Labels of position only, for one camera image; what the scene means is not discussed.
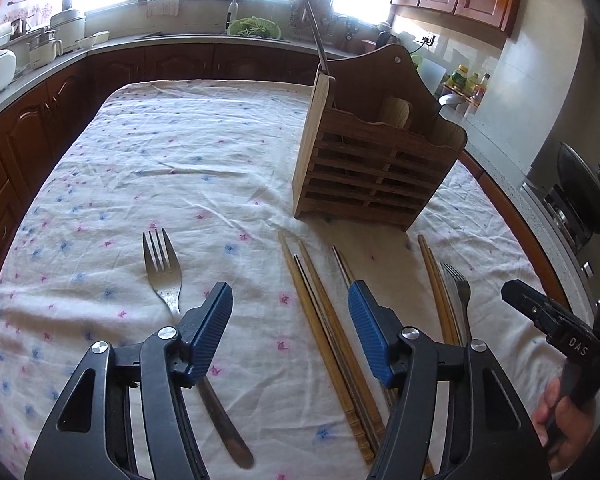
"blue gripper pad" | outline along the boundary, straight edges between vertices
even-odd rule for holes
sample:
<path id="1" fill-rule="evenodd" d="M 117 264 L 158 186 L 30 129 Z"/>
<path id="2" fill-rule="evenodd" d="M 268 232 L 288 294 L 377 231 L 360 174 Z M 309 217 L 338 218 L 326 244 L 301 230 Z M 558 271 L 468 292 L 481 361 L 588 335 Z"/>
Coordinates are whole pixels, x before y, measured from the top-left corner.
<path id="1" fill-rule="evenodd" d="M 199 308 L 189 310 L 180 322 L 198 327 L 195 333 L 190 334 L 190 365 L 186 372 L 189 384 L 195 384 L 209 370 L 233 307 L 234 295 L 231 287 L 226 283 L 217 282 L 205 303 Z M 183 333 L 183 340 L 189 342 L 187 339 L 186 333 Z"/>
<path id="2" fill-rule="evenodd" d="M 402 329 L 394 311 L 379 306 L 365 282 L 353 282 L 349 288 L 349 313 L 358 332 L 362 349 L 371 372 L 387 388 L 396 386 L 394 372 L 391 370 L 389 338 Z"/>

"metal fork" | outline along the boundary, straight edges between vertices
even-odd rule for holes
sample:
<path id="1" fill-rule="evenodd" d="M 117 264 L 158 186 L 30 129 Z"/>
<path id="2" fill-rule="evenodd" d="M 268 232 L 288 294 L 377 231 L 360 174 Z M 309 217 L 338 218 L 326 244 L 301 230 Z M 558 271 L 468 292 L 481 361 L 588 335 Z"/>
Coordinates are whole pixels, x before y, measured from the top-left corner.
<path id="1" fill-rule="evenodd" d="M 462 303 L 462 307 L 464 309 L 464 312 L 462 313 L 462 320 L 464 320 L 464 327 L 466 329 L 467 337 L 469 338 L 469 341 L 471 341 L 473 337 L 471 336 L 471 327 L 469 326 L 469 319 L 466 313 L 467 307 L 469 306 L 469 299 L 471 299 L 471 286 L 466 278 L 460 274 L 455 267 L 446 263 L 441 263 L 440 265 L 446 270 L 446 272 L 449 273 L 454 282 L 456 282 L 460 303 Z"/>
<path id="2" fill-rule="evenodd" d="M 171 241 L 167 236 L 167 231 L 162 228 L 162 237 L 164 238 L 164 247 L 167 251 L 167 256 L 164 256 L 162 243 L 158 236 L 158 229 L 155 230 L 155 239 L 160 249 L 160 255 L 155 248 L 154 236 L 149 231 L 149 240 L 155 257 L 152 258 L 152 252 L 149 250 L 149 244 L 146 240 L 146 234 L 142 233 L 142 249 L 144 250 L 144 266 L 146 267 L 146 275 L 149 277 L 149 283 L 153 287 L 155 293 L 169 307 L 173 317 L 180 320 L 180 307 L 178 300 L 180 299 L 180 289 L 182 288 L 182 272 L 180 264 Z"/>
<path id="3" fill-rule="evenodd" d="M 180 299 L 180 289 L 182 288 L 182 272 L 180 270 L 176 251 L 173 250 L 171 240 L 169 240 L 167 231 L 164 230 L 164 227 L 162 228 L 162 237 L 164 238 L 164 247 L 167 251 L 166 258 L 164 256 L 164 251 L 162 250 L 160 237 L 158 236 L 158 229 L 155 230 L 155 239 L 160 251 L 159 257 L 158 251 L 155 248 L 154 236 L 151 231 L 149 231 L 149 241 L 151 242 L 154 256 L 152 257 L 152 251 L 149 249 L 146 234 L 142 233 L 144 266 L 146 267 L 146 274 L 149 277 L 149 283 L 151 283 L 155 293 L 169 307 L 173 314 L 173 318 L 177 323 L 181 318 L 178 300 Z M 235 429 L 234 424 L 224 410 L 224 407 L 220 403 L 216 392 L 206 376 L 196 381 L 196 389 L 202 398 L 206 412 L 209 414 L 209 417 L 216 427 L 220 439 L 231 458 L 233 458 L 234 462 L 243 469 L 250 469 L 253 467 L 254 461 L 251 450 L 240 436 L 240 433 L 238 433 L 238 430 Z"/>

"tablecloth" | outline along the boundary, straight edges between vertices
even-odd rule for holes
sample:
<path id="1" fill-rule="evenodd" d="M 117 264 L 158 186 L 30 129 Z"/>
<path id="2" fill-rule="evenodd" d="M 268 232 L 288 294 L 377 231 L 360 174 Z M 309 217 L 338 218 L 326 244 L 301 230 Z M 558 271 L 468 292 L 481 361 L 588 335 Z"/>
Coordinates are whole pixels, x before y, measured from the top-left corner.
<path id="1" fill-rule="evenodd" d="M 335 244 L 357 279 L 405 324 L 441 340 L 416 242 L 472 287 L 474 337 L 499 359 L 527 409 L 560 355 L 500 299 L 505 280 L 540 283 L 510 229 L 456 164 L 408 235 L 381 224 L 292 216 L 290 180 L 309 87 L 269 82 L 153 82 L 112 95 L 44 183 L 0 275 L 0 459 L 18 477 L 59 392 L 92 342 L 140 342 L 171 323 L 148 284 L 141 234 L 165 227 L 182 266 L 180 309 L 200 306 L 216 281 L 234 311 L 208 376 L 251 447 L 239 469 L 195 390 L 185 390 L 211 478 L 365 478 L 333 386 L 286 270 L 276 232 L 309 252 L 386 419 L 347 312 Z M 445 398 L 440 396 L 440 406 Z M 140 473 L 152 478 L 134 391 Z M 445 412 L 430 446 L 442 451 Z"/>

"wooden chopsticks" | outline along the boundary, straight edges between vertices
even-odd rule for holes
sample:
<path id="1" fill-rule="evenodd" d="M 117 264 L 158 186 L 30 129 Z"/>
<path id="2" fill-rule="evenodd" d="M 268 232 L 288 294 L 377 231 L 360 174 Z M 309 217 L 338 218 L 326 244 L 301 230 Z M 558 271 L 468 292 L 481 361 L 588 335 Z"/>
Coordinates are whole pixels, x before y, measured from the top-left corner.
<path id="1" fill-rule="evenodd" d="M 285 256 L 286 266 L 291 273 L 294 286 L 296 287 L 296 292 L 298 293 L 302 310 L 304 310 L 304 314 L 309 322 L 309 327 L 314 334 L 315 342 L 318 345 L 318 350 L 320 351 L 324 365 L 326 366 L 327 372 L 331 378 L 331 383 L 333 383 L 338 400 L 340 401 L 342 410 L 344 411 L 347 422 L 349 423 L 349 427 L 351 428 L 356 442 L 358 443 L 358 448 L 362 453 L 362 458 L 365 460 L 367 465 L 370 465 L 375 460 L 376 454 L 371 449 L 369 439 L 362 427 L 360 417 L 356 413 L 353 400 L 347 389 L 347 385 L 336 361 L 336 357 L 331 350 L 327 336 L 325 335 L 320 323 L 320 319 L 318 318 L 318 307 L 316 305 L 315 297 L 312 297 L 313 292 L 309 286 L 307 277 L 302 275 L 303 272 L 299 266 L 299 261 L 296 261 L 296 259 L 294 259 L 291 255 L 291 251 L 289 250 L 289 246 L 286 244 L 286 240 L 282 232 L 278 232 L 278 238 Z"/>
<path id="2" fill-rule="evenodd" d="M 338 318 L 338 314 L 329 299 L 327 291 L 320 280 L 318 272 L 315 270 L 314 263 L 309 256 L 309 252 L 302 240 L 298 242 L 300 252 L 304 262 L 309 270 L 312 282 L 314 282 L 317 293 L 318 316 L 322 322 L 322 328 L 329 339 L 331 349 L 336 356 L 336 361 L 343 371 L 344 378 L 352 394 L 356 411 L 360 414 L 362 425 L 368 436 L 372 451 L 377 454 L 384 439 L 384 424 L 382 417 L 376 406 L 376 402 L 371 394 L 366 379 L 356 359 L 353 349 L 349 344 L 344 329 Z"/>
<path id="3" fill-rule="evenodd" d="M 440 274 L 440 267 L 423 235 L 418 235 L 418 243 L 424 258 L 424 264 L 427 267 L 427 274 L 429 275 L 429 281 L 433 290 L 433 298 L 436 301 L 436 310 L 438 311 L 440 328 L 442 329 L 442 340 L 446 344 L 457 346 L 460 344 L 460 334 L 451 302 L 446 293 L 445 283 Z"/>
<path id="4" fill-rule="evenodd" d="M 340 254 L 340 251 L 338 250 L 338 248 L 335 245 L 331 246 L 331 250 L 333 251 L 333 255 L 336 258 L 338 267 L 340 268 L 340 273 L 342 274 L 342 279 L 344 280 L 344 282 L 348 288 L 351 286 L 351 283 L 353 283 L 355 281 L 355 278 L 353 277 L 353 272 L 351 271 L 351 268 L 347 265 L 347 262 L 345 261 L 342 254 Z M 394 408 L 396 399 L 397 399 L 396 390 L 388 390 L 387 388 L 384 387 L 384 385 L 382 383 L 380 383 L 380 387 L 382 389 L 382 394 L 384 395 L 384 400 L 386 401 L 386 405 L 388 406 L 389 411 L 391 411 Z M 428 478 L 430 476 L 435 475 L 435 473 L 436 472 L 435 472 L 435 469 L 433 469 L 433 464 L 431 463 L 429 455 L 427 455 L 427 461 L 425 462 L 425 465 L 424 465 L 423 475 L 426 478 Z"/>

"countertop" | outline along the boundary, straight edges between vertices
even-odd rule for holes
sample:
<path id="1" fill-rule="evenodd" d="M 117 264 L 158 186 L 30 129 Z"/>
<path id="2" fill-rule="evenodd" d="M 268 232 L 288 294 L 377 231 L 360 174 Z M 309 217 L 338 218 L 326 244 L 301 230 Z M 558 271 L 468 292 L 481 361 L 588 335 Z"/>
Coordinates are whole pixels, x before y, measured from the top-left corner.
<path id="1" fill-rule="evenodd" d="M 139 34 L 137 36 L 114 38 L 113 40 L 109 40 L 106 43 L 96 45 L 87 50 L 74 50 L 73 52 L 64 54 L 64 56 L 56 58 L 52 63 L 37 70 L 28 69 L 28 71 L 25 71 L 19 78 L 12 81 L 7 88 L 0 92 L 0 112 L 49 76 L 56 72 L 60 72 L 63 68 L 66 68 L 87 56 L 111 52 L 113 50 L 121 50 L 124 48 L 174 43 L 220 43 L 268 46 L 271 48 L 282 48 L 284 50 L 293 50 L 295 52 L 305 52 L 317 55 L 315 43 L 307 43 L 304 41 L 263 40 L 260 38 L 242 38 L 240 36 L 226 36 L 220 34 L 169 35 L 150 38 L 147 38 L 146 34 Z M 355 56 L 355 54 L 343 52 L 329 46 L 325 46 L 324 49 L 330 59 Z"/>
<path id="2" fill-rule="evenodd" d="M 525 175 L 480 130 L 453 108 L 443 106 L 440 115 L 465 129 L 468 139 L 465 150 L 511 200 L 554 268 L 573 313 L 591 326 L 593 310 L 588 286 L 582 281 L 578 269 L 560 245 L 546 219 L 525 198 L 522 190 Z"/>

